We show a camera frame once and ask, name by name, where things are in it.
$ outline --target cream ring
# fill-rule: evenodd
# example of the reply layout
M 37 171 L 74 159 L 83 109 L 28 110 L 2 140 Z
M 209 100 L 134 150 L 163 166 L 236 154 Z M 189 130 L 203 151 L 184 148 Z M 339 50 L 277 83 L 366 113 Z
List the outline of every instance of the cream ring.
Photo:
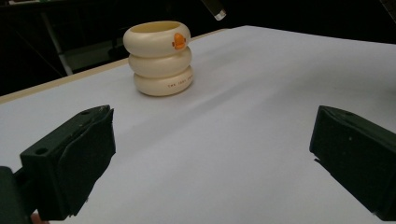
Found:
M 128 63 L 141 77 L 171 77 L 190 65 L 191 50 L 186 47 L 180 53 L 161 58 L 142 58 L 130 54 Z
M 152 21 L 128 29 L 122 39 L 129 53 L 139 57 L 164 57 L 190 43 L 189 28 L 178 21 Z
M 193 80 L 191 66 L 173 77 L 147 78 L 134 74 L 134 84 L 136 88 L 151 96 L 172 95 L 185 90 Z

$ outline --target cream toy ring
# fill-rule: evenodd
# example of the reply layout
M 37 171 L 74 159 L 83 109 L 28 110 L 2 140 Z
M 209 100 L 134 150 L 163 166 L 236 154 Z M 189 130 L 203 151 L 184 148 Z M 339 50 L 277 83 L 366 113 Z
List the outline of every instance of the cream toy ring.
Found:
M 138 57 L 164 57 L 183 50 L 190 43 L 189 28 L 178 21 L 152 21 L 128 29 L 123 45 Z
M 192 76 L 191 66 L 173 77 L 148 78 L 134 73 L 134 84 L 139 91 L 147 95 L 165 96 L 175 94 L 189 87 L 193 80 Z
M 142 58 L 130 54 L 128 63 L 141 77 L 171 77 L 190 65 L 191 50 L 186 47 L 177 54 L 160 58 Z

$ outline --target white paper sheet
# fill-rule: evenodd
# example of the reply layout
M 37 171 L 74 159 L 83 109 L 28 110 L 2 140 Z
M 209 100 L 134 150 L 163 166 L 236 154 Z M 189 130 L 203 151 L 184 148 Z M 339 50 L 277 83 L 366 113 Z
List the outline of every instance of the white paper sheet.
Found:
M 0 105 L 0 164 L 16 171 L 35 141 L 110 105 L 117 153 L 64 223 L 383 223 L 309 142 L 320 105 L 396 131 L 396 46 L 252 26 L 189 46 L 178 95 L 140 94 L 125 64 Z

